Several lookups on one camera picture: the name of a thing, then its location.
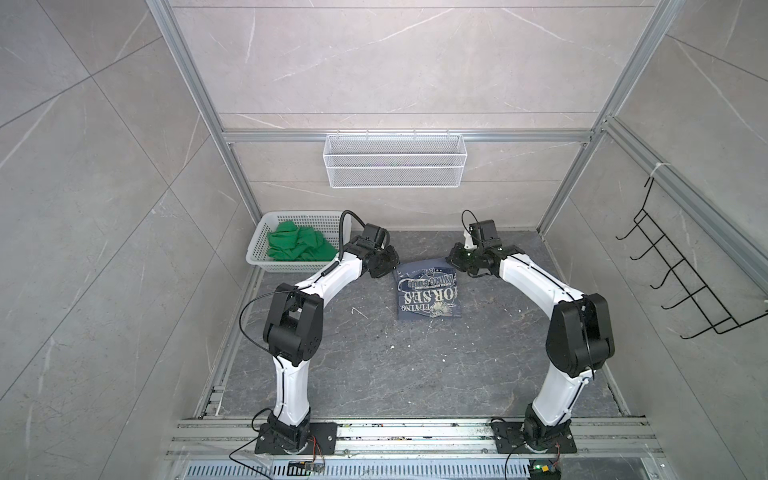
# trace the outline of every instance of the green cloth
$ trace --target green cloth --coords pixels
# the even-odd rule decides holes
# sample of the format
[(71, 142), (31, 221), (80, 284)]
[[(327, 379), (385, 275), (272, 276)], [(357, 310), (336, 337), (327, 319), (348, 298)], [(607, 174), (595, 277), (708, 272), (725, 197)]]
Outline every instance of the green cloth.
[(282, 222), (266, 235), (270, 248), (266, 254), (279, 261), (327, 262), (336, 249), (322, 233), (312, 227), (297, 227), (291, 220)]

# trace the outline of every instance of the gray floor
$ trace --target gray floor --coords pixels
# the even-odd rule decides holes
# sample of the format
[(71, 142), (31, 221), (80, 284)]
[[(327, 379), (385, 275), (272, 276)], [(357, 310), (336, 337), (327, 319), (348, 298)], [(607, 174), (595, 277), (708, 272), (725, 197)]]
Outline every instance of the gray floor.
[[(556, 274), (535, 232), (504, 232)], [(403, 263), (444, 257), (461, 232), (392, 232)], [(259, 294), (303, 273), (267, 273)], [(391, 276), (367, 274), (326, 306), (323, 342), (312, 358), (309, 397), (317, 416), (523, 415), (547, 373), (548, 319), (513, 286), (461, 275), (462, 317), (399, 322)], [(260, 340), (267, 299), (247, 332)], [(229, 374), (221, 415), (252, 415), (275, 403), (271, 358), (242, 341)], [(601, 372), (581, 394), (576, 416), (620, 415)]]

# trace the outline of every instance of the white plastic basket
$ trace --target white plastic basket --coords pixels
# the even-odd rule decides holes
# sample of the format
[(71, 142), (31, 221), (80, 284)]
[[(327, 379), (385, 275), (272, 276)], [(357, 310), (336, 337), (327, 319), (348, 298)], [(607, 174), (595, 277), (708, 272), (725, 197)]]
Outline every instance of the white plastic basket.
[(458, 187), (467, 148), (460, 134), (332, 134), (323, 161), (331, 188)]
[[(269, 258), (266, 251), (270, 248), (266, 238), (268, 233), (275, 231), (281, 222), (293, 221), (298, 227), (312, 227), (321, 232), (328, 242), (339, 249), (339, 218), (341, 212), (328, 211), (294, 211), (269, 212), (261, 217), (253, 238), (250, 239), (246, 261), (257, 265), (267, 272), (309, 272), (315, 273), (328, 262), (279, 262)], [(344, 218), (344, 242), (349, 241), (352, 230), (352, 216)]]

